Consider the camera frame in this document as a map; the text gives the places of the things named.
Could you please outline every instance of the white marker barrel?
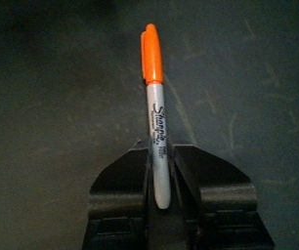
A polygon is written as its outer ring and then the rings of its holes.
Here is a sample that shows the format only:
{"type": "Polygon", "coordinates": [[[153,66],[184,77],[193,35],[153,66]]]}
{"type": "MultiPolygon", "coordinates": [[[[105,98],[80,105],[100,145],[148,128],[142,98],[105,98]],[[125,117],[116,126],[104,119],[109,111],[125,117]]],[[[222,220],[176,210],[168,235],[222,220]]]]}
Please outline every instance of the white marker barrel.
{"type": "Polygon", "coordinates": [[[152,150],[153,192],[157,207],[166,209],[170,202],[169,169],[162,84],[148,84],[149,136],[152,150]]]}

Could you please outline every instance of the dark gray background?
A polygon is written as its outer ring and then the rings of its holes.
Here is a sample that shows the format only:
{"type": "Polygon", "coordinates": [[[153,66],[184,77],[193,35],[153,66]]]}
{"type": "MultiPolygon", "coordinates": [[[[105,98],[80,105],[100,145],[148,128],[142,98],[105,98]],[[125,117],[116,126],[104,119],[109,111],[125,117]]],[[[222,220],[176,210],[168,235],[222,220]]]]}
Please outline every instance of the dark gray background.
{"type": "Polygon", "coordinates": [[[299,1],[2,2],[0,249],[81,248],[89,186],[148,136],[149,22],[169,135],[249,175],[276,249],[299,249],[299,1]]]}

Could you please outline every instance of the orange marker cap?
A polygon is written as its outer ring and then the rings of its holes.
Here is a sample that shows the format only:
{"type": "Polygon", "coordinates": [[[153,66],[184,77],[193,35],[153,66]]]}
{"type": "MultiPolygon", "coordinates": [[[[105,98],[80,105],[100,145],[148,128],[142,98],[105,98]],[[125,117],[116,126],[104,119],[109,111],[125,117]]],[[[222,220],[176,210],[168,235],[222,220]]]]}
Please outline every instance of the orange marker cap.
{"type": "Polygon", "coordinates": [[[154,25],[150,23],[141,35],[142,71],[146,85],[162,83],[162,64],[158,37],[154,25]]]}

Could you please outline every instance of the marker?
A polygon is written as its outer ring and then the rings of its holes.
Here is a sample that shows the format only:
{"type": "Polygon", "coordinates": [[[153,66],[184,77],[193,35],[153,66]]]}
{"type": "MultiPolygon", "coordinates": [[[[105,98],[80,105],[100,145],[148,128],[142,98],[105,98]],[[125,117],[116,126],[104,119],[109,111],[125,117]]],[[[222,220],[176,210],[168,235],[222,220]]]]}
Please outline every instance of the marker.
{"type": "Polygon", "coordinates": [[[166,157],[162,66],[158,37],[153,24],[149,24],[142,32],[141,49],[142,72],[148,89],[153,194],[157,207],[166,209],[170,202],[170,185],[166,157]]]}

